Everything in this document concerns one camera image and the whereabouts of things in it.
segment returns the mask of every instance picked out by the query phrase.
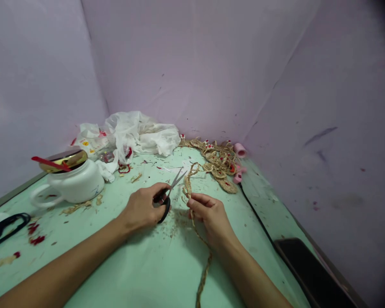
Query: black wire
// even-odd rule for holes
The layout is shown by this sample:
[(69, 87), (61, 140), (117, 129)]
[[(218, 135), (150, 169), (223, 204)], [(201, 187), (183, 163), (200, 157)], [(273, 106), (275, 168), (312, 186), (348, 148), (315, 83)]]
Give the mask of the black wire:
[[(20, 218), (23, 220), (23, 222), (21, 224), (19, 224), (15, 230), (13, 230), (9, 234), (1, 237), (4, 229)], [(6, 239), (8, 239), (9, 237), (11, 237), (12, 235), (19, 232), (22, 228), (24, 228), (25, 225), (27, 225), (30, 222), (30, 220), (31, 220), (31, 216), (27, 213), (15, 214), (13, 216), (6, 218), (5, 220), (2, 220), (0, 222), (0, 244), (2, 242), (4, 242)]]
[(247, 198), (247, 195), (245, 194), (244, 192), (244, 189), (243, 189), (243, 186), (241, 183), (238, 183), (238, 186), (241, 188), (241, 191), (243, 192), (243, 195), (244, 195), (244, 198), (245, 200), (248, 202), (249, 206), (251, 207), (252, 211), (254, 212), (255, 216), (257, 217), (259, 223), (261, 224), (261, 227), (264, 229), (264, 232), (265, 234), (267, 235), (268, 239), (269, 239), (269, 242), (271, 243), (271, 245), (274, 247), (275, 250), (277, 250), (275, 244), (274, 244), (274, 241), (272, 240), (272, 238), (270, 237), (270, 234), (268, 233), (267, 231), (267, 228), (265, 228), (264, 226), (264, 223), (262, 222), (261, 218), (258, 216), (257, 212), (255, 211), (254, 207), (252, 206), (251, 202), (248, 200)]

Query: white mug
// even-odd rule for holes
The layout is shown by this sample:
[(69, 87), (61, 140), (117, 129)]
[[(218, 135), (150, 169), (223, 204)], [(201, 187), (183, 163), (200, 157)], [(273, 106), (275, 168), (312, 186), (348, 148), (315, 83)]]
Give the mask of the white mug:
[[(51, 173), (47, 176), (47, 182), (30, 194), (30, 201), (35, 207), (48, 208), (64, 200), (82, 203), (96, 197), (104, 188), (104, 179), (92, 160), (86, 160), (70, 172)], [(45, 191), (50, 189), (57, 191), (54, 193), (57, 198), (47, 201), (49, 195)]]

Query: lavender wall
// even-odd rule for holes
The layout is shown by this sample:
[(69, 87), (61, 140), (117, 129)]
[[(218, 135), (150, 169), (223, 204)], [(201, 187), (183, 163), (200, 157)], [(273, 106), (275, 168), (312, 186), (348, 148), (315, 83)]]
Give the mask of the lavender wall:
[(0, 197), (108, 116), (80, 0), (0, 0)]
[(324, 0), (257, 121), (251, 157), (361, 297), (385, 307), (385, 15)]
[(255, 123), (318, 3), (83, 0), (110, 112), (222, 141)]

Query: gold lid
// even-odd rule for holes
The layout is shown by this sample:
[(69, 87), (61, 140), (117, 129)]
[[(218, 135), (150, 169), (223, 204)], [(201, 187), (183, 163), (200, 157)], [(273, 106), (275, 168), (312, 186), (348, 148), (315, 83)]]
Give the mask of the gold lid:
[[(62, 152), (62, 153), (47, 157), (46, 159), (61, 166), (63, 165), (63, 162), (65, 162), (67, 167), (74, 169), (74, 167), (85, 162), (87, 158), (88, 156), (86, 151), (82, 149), (75, 149), (75, 150), (70, 150), (70, 151)], [(46, 171), (47, 173), (56, 173), (56, 172), (64, 173), (65, 172), (60, 169), (54, 168), (52, 166), (45, 165), (43, 163), (40, 163), (38, 165), (42, 170)]]

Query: jute rope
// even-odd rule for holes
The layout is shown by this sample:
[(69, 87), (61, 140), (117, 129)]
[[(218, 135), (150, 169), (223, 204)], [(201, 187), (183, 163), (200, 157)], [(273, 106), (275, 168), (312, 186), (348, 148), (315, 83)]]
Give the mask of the jute rope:
[(223, 142), (217, 145), (214, 141), (211, 145), (208, 142), (201, 142), (199, 138), (193, 140), (182, 139), (180, 146), (194, 147), (200, 150), (202, 156), (208, 163), (201, 166), (206, 172), (210, 172), (222, 189), (228, 193), (237, 193), (237, 186), (227, 179), (227, 175), (234, 175), (237, 172), (237, 157), (231, 143)]
[[(186, 177), (184, 178), (184, 187), (183, 187), (183, 192), (185, 194), (185, 196), (188, 198), (188, 200), (191, 198), (191, 176), (192, 175), (195, 175), (197, 174), (200, 170), (200, 167), (202, 167), (199, 163), (193, 163), (191, 165), (191, 169), (189, 171), (189, 173), (186, 175)], [(205, 269), (204, 271), (202, 272), (202, 275), (201, 275), (201, 281), (200, 281), (200, 284), (198, 286), (198, 290), (197, 290), (197, 297), (196, 297), (196, 300), (195, 300), (195, 307), (196, 308), (201, 308), (201, 294), (202, 294), (202, 291), (204, 290), (204, 286), (205, 286), (205, 281), (207, 280), (207, 276), (208, 276), (208, 271), (210, 269), (210, 265), (211, 265), (211, 261), (213, 259), (213, 253), (211, 251), (211, 248), (210, 248), (210, 245), (208, 245), (208, 243), (201, 237), (201, 235), (198, 233), (197, 231), (197, 227), (195, 226), (195, 222), (194, 222), (194, 212), (193, 210), (190, 209), (190, 214), (191, 214), (191, 220), (192, 220), (192, 225), (194, 226), (194, 230), (195, 230), (195, 234), (197, 234), (198, 238), (208, 247), (208, 249), (210, 250), (210, 255), (208, 256), (208, 259), (207, 259), (207, 265), (205, 266)]]

